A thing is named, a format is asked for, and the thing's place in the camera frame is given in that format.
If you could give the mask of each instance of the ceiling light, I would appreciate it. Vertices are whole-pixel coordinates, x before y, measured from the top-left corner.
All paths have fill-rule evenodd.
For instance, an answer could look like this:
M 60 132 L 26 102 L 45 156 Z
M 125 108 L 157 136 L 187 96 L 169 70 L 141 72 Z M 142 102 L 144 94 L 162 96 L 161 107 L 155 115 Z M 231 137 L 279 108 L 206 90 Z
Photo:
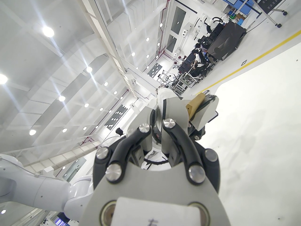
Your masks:
M 0 84 L 5 84 L 7 82 L 7 77 L 3 74 L 0 74 Z
M 37 131 L 35 131 L 34 129 L 29 130 L 29 135 L 34 135 Z
M 43 27 L 43 33 L 46 37 L 53 37 L 55 34 L 53 29 L 47 26 Z
M 88 66 L 87 69 L 86 69 L 86 71 L 89 72 L 89 73 L 91 73 L 92 70 L 93 70 L 93 69 L 92 69 L 92 67 L 90 67 L 90 66 Z
M 65 101 L 65 99 L 66 99 L 66 97 L 64 97 L 64 96 L 59 96 L 59 98 L 58 98 L 59 101 Z

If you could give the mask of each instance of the silver bolt head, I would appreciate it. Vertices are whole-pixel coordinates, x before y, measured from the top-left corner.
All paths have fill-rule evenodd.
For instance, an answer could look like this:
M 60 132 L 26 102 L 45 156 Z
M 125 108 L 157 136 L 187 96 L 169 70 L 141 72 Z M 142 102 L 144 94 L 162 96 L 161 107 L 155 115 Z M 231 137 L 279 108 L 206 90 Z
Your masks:
M 167 128 L 173 128 L 175 126 L 175 121 L 173 119 L 169 118 L 169 119 L 164 120 L 163 124 Z
M 199 165 L 192 165 L 189 167 L 188 173 L 191 180 L 198 184 L 204 182 L 206 178 L 205 170 Z
M 96 158 L 105 159 L 108 156 L 109 149 L 107 147 L 101 147 L 96 152 Z
M 206 149 L 205 157 L 211 162 L 215 162 L 218 159 L 217 153 L 213 149 Z
M 106 179 L 113 182 L 120 178 L 122 173 L 121 166 L 117 163 L 111 164 L 106 170 Z
M 148 133 L 150 131 L 150 125 L 148 125 L 147 123 L 143 123 L 139 126 L 139 131 L 141 133 Z

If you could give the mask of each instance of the window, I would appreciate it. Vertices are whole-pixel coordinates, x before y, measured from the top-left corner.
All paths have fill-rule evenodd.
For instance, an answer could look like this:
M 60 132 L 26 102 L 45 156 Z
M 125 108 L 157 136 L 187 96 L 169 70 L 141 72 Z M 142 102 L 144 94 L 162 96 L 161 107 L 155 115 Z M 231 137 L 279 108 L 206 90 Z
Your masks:
M 166 49 L 170 52 L 173 52 L 174 45 L 177 42 L 177 38 L 173 37 L 172 35 L 169 36 Z
M 176 7 L 172 25 L 171 25 L 171 30 L 175 32 L 176 34 L 179 34 L 180 29 L 182 27 L 184 18 L 185 18 L 186 12 L 183 9 L 180 9 L 179 7 Z

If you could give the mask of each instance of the wire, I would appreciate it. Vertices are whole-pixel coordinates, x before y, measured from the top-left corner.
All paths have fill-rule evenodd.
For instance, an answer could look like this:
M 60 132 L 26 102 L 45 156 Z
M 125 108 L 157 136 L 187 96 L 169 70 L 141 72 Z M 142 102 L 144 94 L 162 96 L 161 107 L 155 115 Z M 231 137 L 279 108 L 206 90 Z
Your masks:
M 168 160 L 156 162 L 156 161 L 151 161 L 151 160 L 148 160 L 148 159 L 144 159 L 144 161 L 145 161 L 147 164 L 153 164 L 153 165 L 162 165 L 162 164 L 168 163 Z

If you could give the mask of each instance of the yellow floor line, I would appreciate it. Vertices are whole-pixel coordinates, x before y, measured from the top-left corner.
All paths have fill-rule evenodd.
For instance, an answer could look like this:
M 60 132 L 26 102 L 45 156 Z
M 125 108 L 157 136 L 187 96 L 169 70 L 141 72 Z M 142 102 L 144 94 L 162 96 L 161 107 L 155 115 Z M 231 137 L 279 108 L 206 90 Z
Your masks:
M 282 41 L 281 43 L 279 43 L 278 45 L 274 46 L 273 48 L 271 48 L 270 50 L 268 50 L 267 52 L 265 52 L 264 54 L 261 54 L 259 57 L 253 59 L 252 61 L 250 61 L 249 63 L 246 63 L 244 66 L 240 67 L 239 69 L 237 69 L 236 71 L 230 73 L 229 75 L 223 77 L 221 80 L 215 82 L 214 84 L 208 86 L 207 88 L 203 89 L 202 91 L 200 91 L 198 94 L 200 94 L 201 92 L 209 89 L 212 86 L 215 86 L 216 84 L 222 82 L 223 80 L 227 79 L 228 77 L 234 75 L 235 73 L 241 71 L 242 69 L 246 68 L 247 66 L 249 66 L 250 64 L 253 64 L 254 62 L 256 62 L 257 60 L 263 58 L 264 56 L 267 56 L 268 54 L 270 54 L 271 52 L 275 51 L 277 48 L 283 46 L 285 43 L 291 41 L 292 39 L 294 39 L 295 37 L 299 36 L 301 34 L 301 30 L 299 30 L 297 33 L 293 34 L 291 37 L 287 38 L 286 40 Z

